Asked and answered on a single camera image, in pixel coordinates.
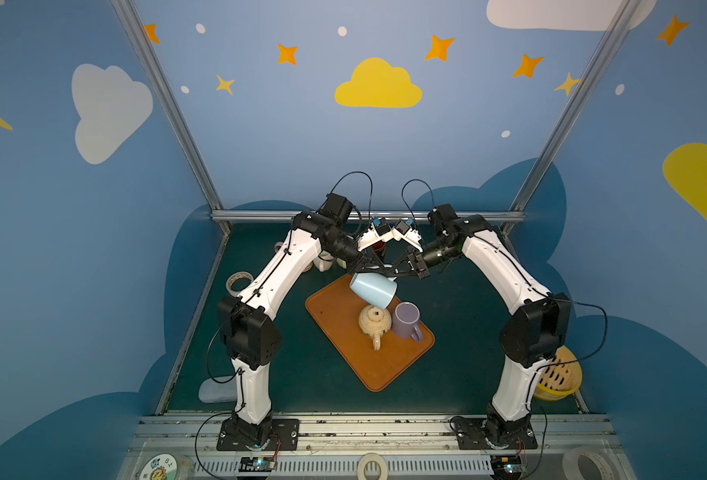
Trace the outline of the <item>cream white mug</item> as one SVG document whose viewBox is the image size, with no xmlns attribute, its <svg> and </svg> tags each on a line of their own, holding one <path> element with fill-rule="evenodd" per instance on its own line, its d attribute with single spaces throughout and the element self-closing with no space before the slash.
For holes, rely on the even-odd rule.
<svg viewBox="0 0 707 480">
<path fill-rule="evenodd" d="M 314 260 L 314 264 L 319 272 L 327 272 L 331 270 L 335 262 L 335 256 L 325 251 L 321 252 Z"/>
</svg>

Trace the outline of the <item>light blue mug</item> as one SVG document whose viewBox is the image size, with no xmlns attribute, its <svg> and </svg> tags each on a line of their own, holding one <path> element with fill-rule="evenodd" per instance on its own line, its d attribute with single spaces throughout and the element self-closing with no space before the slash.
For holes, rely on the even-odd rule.
<svg viewBox="0 0 707 480">
<path fill-rule="evenodd" d="M 397 283 L 379 273 L 363 272 L 353 276 L 350 288 L 367 304 L 385 310 L 395 297 Z"/>
</svg>

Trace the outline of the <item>black skull mug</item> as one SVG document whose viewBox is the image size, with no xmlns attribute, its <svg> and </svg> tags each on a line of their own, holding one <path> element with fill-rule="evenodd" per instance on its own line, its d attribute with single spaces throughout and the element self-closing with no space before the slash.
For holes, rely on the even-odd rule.
<svg viewBox="0 0 707 480">
<path fill-rule="evenodd" d="M 373 248 L 373 252 L 375 252 L 375 254 L 377 254 L 377 257 L 379 257 L 379 259 L 381 259 L 381 260 L 385 259 L 385 250 L 387 250 L 387 244 L 385 244 L 385 242 L 379 241 L 379 242 L 373 244 L 373 246 L 371 246 L 371 248 Z"/>
</svg>

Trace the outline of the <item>orange plastic tray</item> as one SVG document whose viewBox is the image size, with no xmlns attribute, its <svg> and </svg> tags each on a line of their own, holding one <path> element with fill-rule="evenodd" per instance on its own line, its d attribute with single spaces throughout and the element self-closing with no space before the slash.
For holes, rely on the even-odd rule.
<svg viewBox="0 0 707 480">
<path fill-rule="evenodd" d="M 435 345 L 435 334 L 425 325 L 421 341 L 387 332 L 375 349 L 359 327 L 367 302 L 350 289 L 351 280 L 349 275 L 339 278 L 309 297 L 306 308 L 363 385 L 380 392 Z"/>
</svg>

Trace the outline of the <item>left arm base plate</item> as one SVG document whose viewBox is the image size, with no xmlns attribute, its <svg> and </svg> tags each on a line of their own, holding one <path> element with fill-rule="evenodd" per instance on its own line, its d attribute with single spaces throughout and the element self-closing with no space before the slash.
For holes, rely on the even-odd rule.
<svg viewBox="0 0 707 480">
<path fill-rule="evenodd" d="M 224 422 L 217 442 L 218 451 L 263 451 L 279 448 L 296 451 L 300 430 L 299 419 L 267 417 L 260 424 L 245 422 L 232 416 Z"/>
</svg>

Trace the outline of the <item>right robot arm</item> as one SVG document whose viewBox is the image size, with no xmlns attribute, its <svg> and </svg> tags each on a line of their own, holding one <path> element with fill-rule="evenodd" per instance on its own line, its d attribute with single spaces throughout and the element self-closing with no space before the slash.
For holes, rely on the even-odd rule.
<svg viewBox="0 0 707 480">
<path fill-rule="evenodd" d="M 511 317 L 499 332 L 505 363 L 497 392 L 487 406 L 483 438 L 497 449 L 526 444 L 533 439 L 531 400 L 537 382 L 565 345 L 571 300 L 549 291 L 527 273 L 485 217 L 461 217 L 445 204 L 433 208 L 427 219 L 435 241 L 407 248 L 387 274 L 426 278 L 433 266 L 463 255 L 495 287 Z"/>
</svg>

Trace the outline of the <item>lavender mug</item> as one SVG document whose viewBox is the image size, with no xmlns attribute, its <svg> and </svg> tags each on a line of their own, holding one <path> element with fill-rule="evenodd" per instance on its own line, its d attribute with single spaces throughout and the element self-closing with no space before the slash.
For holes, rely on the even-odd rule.
<svg viewBox="0 0 707 480">
<path fill-rule="evenodd" d="M 401 338 L 413 339 L 417 342 L 423 341 L 419 307 L 411 302 L 397 304 L 393 310 L 391 331 Z"/>
</svg>

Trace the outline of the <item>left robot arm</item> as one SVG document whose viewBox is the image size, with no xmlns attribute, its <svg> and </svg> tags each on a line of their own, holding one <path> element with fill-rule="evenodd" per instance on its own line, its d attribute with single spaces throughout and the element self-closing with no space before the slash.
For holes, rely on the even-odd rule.
<svg viewBox="0 0 707 480">
<path fill-rule="evenodd" d="M 226 431 L 245 446 L 263 447 L 269 441 L 273 422 L 270 365 L 283 340 L 275 320 L 304 270 L 324 252 L 343 259 L 353 270 L 383 266 L 373 246 L 385 241 L 393 227 L 375 219 L 364 234 L 351 236 L 344 226 L 352 209 L 347 198 L 331 193 L 319 210 L 297 214 L 280 252 L 238 296 L 225 296 L 219 303 L 219 334 L 237 381 L 237 405 Z"/>
</svg>

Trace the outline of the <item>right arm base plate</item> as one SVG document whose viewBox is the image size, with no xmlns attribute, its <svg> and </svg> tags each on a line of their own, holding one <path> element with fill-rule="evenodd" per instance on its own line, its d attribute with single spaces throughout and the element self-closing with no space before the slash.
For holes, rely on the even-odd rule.
<svg viewBox="0 0 707 480">
<path fill-rule="evenodd" d="M 511 422 L 495 416 L 453 416 L 449 420 L 449 428 L 455 434 L 461 450 L 537 449 L 537 438 L 529 416 Z"/>
</svg>

